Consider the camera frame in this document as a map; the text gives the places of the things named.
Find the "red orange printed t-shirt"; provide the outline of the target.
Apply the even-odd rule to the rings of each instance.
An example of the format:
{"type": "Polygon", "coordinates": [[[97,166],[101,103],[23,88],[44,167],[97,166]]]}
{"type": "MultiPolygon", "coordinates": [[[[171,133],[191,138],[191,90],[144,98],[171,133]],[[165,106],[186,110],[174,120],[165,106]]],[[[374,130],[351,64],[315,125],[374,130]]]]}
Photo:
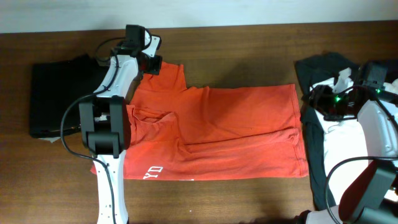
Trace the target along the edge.
{"type": "Polygon", "coordinates": [[[188,87],[184,67],[144,75],[127,106],[123,176],[136,180],[305,177],[295,85],[188,87]]]}

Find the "dark green t-shirt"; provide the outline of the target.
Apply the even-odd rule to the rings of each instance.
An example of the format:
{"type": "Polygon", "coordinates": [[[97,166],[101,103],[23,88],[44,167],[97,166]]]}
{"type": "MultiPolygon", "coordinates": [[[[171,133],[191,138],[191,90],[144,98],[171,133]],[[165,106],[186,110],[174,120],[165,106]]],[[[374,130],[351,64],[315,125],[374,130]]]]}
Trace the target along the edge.
{"type": "MultiPolygon", "coordinates": [[[[334,52],[314,55],[295,62],[295,71],[304,94],[309,93],[310,88],[316,82],[325,81],[329,78],[333,79],[344,68],[358,70],[359,65],[334,52]]],[[[316,209],[324,210],[327,205],[335,206],[336,202],[331,191],[325,191],[326,175],[323,158],[325,131],[322,130],[321,126],[323,118],[318,118],[314,109],[306,107],[300,120],[303,124],[307,144],[313,201],[316,209]]]]}

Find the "folded black garment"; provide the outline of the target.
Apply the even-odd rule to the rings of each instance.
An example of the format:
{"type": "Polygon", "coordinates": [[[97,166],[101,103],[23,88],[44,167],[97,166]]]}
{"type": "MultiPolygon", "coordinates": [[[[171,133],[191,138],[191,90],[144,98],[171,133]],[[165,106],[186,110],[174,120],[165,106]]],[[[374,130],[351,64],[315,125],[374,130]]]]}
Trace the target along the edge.
{"type": "Polygon", "coordinates": [[[32,66],[29,134],[33,138],[60,135],[65,110],[79,97],[93,93],[108,67],[81,55],[71,60],[37,63],[32,66]]]}

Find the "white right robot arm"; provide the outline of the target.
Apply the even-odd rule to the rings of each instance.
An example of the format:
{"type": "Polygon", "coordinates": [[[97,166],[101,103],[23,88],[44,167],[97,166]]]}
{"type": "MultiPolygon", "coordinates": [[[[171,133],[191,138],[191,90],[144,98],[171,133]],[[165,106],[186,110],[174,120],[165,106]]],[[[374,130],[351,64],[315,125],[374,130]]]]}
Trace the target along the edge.
{"type": "Polygon", "coordinates": [[[298,223],[397,222],[397,61],[295,63],[317,209],[298,223]]]}

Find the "folded white patterned garment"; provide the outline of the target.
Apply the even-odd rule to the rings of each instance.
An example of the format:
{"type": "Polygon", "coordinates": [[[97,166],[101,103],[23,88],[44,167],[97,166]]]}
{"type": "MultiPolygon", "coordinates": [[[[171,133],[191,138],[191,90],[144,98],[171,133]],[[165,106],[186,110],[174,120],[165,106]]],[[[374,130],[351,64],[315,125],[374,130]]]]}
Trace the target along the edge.
{"type": "Polygon", "coordinates": [[[59,139],[60,139],[60,137],[40,138],[40,140],[48,141],[48,142],[50,142],[50,143],[54,143],[55,141],[58,141],[59,139]]]}

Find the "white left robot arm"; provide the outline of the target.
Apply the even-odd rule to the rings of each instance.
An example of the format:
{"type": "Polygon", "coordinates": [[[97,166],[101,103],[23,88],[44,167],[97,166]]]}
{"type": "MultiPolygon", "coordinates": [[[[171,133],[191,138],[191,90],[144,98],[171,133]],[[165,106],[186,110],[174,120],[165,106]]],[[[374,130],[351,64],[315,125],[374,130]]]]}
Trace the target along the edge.
{"type": "Polygon", "coordinates": [[[111,50],[109,68],[99,87],[78,104],[83,145],[89,150],[98,183],[98,223],[129,221],[124,199],[124,159],[131,130],[126,105],[143,74],[158,75],[161,38],[145,27],[127,25],[111,50]]]}

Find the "white t-shirt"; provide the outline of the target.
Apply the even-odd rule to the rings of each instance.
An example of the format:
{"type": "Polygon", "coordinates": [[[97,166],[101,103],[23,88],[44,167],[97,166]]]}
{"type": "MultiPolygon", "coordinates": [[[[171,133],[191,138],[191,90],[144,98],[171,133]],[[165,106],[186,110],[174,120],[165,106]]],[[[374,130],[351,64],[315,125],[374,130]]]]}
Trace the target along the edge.
{"type": "MultiPolygon", "coordinates": [[[[325,174],[329,174],[337,163],[345,159],[368,155],[364,131],[357,120],[325,121],[319,112],[316,112],[316,116],[324,132],[325,174]]],[[[334,171],[329,181],[331,195],[328,201],[338,205],[345,190],[368,164],[369,162],[365,160],[348,162],[334,171]]]]}

